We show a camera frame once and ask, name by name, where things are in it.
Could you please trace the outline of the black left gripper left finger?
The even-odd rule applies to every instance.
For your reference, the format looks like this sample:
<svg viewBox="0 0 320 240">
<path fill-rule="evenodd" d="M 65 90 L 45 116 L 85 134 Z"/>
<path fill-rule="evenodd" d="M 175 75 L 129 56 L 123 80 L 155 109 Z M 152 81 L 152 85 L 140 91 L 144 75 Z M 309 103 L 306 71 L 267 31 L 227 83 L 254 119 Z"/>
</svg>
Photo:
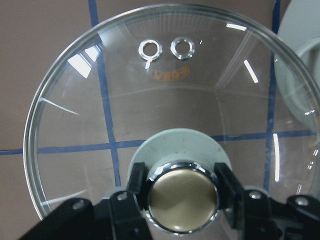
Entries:
<svg viewBox="0 0 320 240">
<path fill-rule="evenodd" d="M 114 189 L 96 205 L 85 198 L 70 198 L 22 239 L 151 240 L 153 237 L 137 200 L 145 175 L 145 164 L 135 163 L 126 189 Z"/>
</svg>

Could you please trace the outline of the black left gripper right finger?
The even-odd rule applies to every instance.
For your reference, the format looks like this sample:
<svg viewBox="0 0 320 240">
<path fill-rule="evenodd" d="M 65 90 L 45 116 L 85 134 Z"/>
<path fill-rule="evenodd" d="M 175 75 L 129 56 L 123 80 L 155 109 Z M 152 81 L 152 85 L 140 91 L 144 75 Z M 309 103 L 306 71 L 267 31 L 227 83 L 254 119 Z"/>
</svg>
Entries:
<svg viewBox="0 0 320 240">
<path fill-rule="evenodd" d="M 240 240 L 318 240 L 320 201 L 292 195 L 280 203 L 257 188 L 241 185 L 226 163 L 216 163 L 219 208 Z"/>
</svg>

